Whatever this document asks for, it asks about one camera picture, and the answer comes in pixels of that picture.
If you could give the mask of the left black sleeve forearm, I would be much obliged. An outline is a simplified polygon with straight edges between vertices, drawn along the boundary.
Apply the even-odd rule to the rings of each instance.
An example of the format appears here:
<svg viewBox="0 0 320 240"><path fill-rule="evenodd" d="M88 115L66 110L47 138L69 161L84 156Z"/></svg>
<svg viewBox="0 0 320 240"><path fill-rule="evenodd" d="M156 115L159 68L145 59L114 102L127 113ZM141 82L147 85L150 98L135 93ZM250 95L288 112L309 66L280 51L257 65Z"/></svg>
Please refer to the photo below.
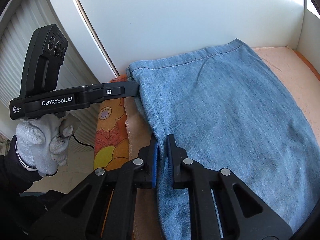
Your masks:
<svg viewBox="0 0 320 240"><path fill-rule="evenodd" d="M29 171L20 162L16 153L16 136L12 137L9 152L1 155L1 195L17 196L28 190L42 177L38 170Z"/></svg>

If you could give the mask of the left gloved hand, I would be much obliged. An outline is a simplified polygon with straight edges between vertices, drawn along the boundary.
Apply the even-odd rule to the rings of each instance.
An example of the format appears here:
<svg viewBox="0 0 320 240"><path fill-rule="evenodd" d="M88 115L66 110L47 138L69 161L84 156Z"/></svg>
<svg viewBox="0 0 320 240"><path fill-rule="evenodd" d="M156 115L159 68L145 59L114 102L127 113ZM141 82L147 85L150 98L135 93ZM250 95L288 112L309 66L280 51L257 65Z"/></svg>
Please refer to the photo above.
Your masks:
<svg viewBox="0 0 320 240"><path fill-rule="evenodd" d="M67 163L69 139L79 124L71 114L23 120L16 127L16 153L22 166L42 177L56 174Z"/></svg>

